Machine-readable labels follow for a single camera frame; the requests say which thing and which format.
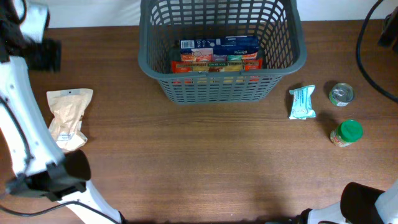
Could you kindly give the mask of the silver tin can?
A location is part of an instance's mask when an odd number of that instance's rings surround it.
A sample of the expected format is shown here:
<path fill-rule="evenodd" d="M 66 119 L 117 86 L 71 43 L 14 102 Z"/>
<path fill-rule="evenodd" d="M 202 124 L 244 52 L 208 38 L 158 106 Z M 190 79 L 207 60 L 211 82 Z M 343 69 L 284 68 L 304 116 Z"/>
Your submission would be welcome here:
<path fill-rule="evenodd" d="M 329 99 L 335 106 L 347 106 L 354 98 L 354 89 L 347 83 L 337 83 L 329 92 Z"/>

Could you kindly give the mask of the green lid glass jar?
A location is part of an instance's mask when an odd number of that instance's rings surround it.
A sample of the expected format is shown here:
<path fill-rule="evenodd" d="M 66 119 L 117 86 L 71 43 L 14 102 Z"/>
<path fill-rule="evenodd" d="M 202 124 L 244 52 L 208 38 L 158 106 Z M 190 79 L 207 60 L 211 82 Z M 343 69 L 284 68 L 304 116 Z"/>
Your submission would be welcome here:
<path fill-rule="evenodd" d="M 338 147 L 346 147 L 359 141 L 363 134 L 362 125 L 358 121 L 349 119 L 339 124 L 330 133 L 330 141 Z"/>

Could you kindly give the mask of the blue Kleenex tissue pack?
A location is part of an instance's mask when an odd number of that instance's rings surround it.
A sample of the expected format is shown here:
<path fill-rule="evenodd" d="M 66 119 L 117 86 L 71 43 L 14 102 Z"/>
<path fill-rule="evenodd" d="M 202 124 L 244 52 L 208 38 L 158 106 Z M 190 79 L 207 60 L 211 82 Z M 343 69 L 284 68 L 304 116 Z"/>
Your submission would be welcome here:
<path fill-rule="evenodd" d="M 180 41 L 180 57 L 183 62 L 255 60 L 258 52 L 259 40 L 253 35 Z"/>

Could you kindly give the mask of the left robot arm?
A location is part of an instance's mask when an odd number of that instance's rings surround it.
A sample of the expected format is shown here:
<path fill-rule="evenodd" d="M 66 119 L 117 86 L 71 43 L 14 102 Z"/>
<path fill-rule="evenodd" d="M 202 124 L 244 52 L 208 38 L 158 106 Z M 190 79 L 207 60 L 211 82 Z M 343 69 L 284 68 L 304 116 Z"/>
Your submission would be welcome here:
<path fill-rule="evenodd" d="M 124 223 L 93 185 L 84 152 L 59 148 L 35 100 L 29 72 L 60 70 L 62 45 L 44 37 L 49 20 L 44 4 L 1 2 L 1 131 L 15 174 L 5 193 L 45 197 L 85 223 Z"/>

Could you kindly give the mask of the beige powder pouch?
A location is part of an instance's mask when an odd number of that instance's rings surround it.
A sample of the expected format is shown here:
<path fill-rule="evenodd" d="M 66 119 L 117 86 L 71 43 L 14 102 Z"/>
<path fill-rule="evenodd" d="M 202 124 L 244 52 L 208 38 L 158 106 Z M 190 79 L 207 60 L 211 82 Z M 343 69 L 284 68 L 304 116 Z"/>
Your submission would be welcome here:
<path fill-rule="evenodd" d="M 81 132 L 81 126 L 92 96 L 93 90 L 88 88 L 47 92 L 47 102 L 54 115 L 49 131 L 64 153 L 77 150 L 88 140 Z"/>

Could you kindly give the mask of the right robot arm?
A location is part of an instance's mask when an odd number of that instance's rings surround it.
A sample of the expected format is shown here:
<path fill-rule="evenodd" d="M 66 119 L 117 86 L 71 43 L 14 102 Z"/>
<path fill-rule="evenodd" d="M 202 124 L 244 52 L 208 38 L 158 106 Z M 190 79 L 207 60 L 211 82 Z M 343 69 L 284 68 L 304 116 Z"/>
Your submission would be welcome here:
<path fill-rule="evenodd" d="M 359 71 L 365 80 L 379 93 L 388 99 L 397 103 L 397 96 L 392 95 L 381 86 L 379 86 L 365 71 L 361 61 L 361 43 L 366 26 L 375 11 L 375 9 L 383 2 L 378 0 L 369 10 L 362 28 L 360 30 L 356 43 L 356 63 Z M 389 14 L 383 23 L 383 30 L 378 45 L 390 47 L 396 41 L 393 50 L 397 53 L 397 7 Z M 292 112 L 289 119 L 309 118 L 312 106 L 310 103 L 310 95 L 315 89 L 315 85 L 301 87 L 295 90 L 289 90 L 294 96 Z M 346 83 L 337 83 L 329 92 L 330 101 L 336 106 L 346 106 L 354 99 L 354 91 L 351 85 Z M 302 115 L 296 116 L 296 109 L 311 109 Z M 349 119 L 340 123 L 330 133 L 330 141 L 338 147 L 346 147 L 359 141 L 364 134 L 362 125 Z M 300 215 L 293 219 L 289 219 L 283 223 L 397 223 L 397 181 L 387 191 L 382 191 L 356 182 L 350 182 L 341 194 L 341 200 L 333 205 L 323 209 L 304 210 Z"/>

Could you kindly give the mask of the light teal wipes packet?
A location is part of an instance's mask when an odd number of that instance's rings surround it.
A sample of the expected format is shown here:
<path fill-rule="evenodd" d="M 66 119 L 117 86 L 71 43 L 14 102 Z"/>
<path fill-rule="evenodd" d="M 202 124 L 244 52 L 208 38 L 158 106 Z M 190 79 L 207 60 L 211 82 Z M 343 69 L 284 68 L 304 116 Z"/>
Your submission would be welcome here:
<path fill-rule="evenodd" d="M 289 91 L 293 96 L 289 119 L 307 119 L 316 117 L 316 113 L 312 108 L 311 100 L 311 95 L 314 90 L 315 86 L 309 85 Z"/>

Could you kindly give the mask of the orange spaghetti packet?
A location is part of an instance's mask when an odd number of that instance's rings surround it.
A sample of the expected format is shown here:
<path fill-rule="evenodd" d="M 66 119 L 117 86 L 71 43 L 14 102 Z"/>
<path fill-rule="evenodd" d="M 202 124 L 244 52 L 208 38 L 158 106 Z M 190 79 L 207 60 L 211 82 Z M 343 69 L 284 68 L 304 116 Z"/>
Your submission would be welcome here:
<path fill-rule="evenodd" d="M 173 73 L 190 72 L 240 72 L 259 70 L 262 68 L 263 59 L 235 60 L 219 62 L 178 62 L 172 61 Z"/>

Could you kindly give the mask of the grey plastic shopping basket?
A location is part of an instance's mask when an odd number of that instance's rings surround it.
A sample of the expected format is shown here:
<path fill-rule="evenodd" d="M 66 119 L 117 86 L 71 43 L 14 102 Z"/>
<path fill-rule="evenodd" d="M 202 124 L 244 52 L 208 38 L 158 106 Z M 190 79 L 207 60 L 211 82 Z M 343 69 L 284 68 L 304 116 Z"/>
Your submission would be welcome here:
<path fill-rule="evenodd" d="M 139 65 L 180 105 L 259 101 L 307 59 L 295 0 L 141 2 Z M 181 47 L 255 37 L 252 60 L 185 62 Z"/>

